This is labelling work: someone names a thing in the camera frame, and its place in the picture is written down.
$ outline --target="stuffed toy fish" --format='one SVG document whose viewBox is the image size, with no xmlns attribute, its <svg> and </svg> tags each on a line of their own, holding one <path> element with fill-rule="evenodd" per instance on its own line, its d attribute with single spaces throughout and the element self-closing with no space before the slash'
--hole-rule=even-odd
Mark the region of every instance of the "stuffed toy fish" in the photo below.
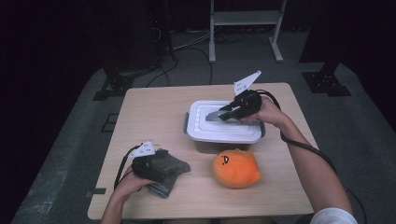
<svg viewBox="0 0 396 224">
<path fill-rule="evenodd" d="M 260 179 L 254 153 L 240 149 L 220 152 L 212 163 L 213 176 L 224 186 L 243 189 Z"/>
</svg>

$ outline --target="wooden table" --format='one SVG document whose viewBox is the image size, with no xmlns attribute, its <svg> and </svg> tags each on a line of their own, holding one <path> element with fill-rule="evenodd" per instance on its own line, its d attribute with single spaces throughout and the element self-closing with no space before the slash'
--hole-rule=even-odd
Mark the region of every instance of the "wooden table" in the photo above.
<svg viewBox="0 0 396 224">
<path fill-rule="evenodd" d="M 307 140 L 317 146 L 288 84 L 253 84 L 250 89 L 271 92 Z M 232 99 L 233 85 L 128 90 L 96 184 L 106 193 L 92 196 L 88 216 L 102 217 L 122 157 L 148 139 L 156 149 L 168 149 L 171 155 L 186 161 L 191 172 L 177 179 L 168 199 L 158 198 L 145 188 L 133 194 L 124 205 L 123 218 L 262 217 L 313 212 L 287 145 L 273 125 L 265 124 L 264 138 L 249 147 L 262 173 L 259 182 L 247 189 L 228 189 L 213 178 L 211 162 L 215 155 L 200 153 L 195 142 L 183 133 L 184 116 L 195 101 Z"/>
</svg>

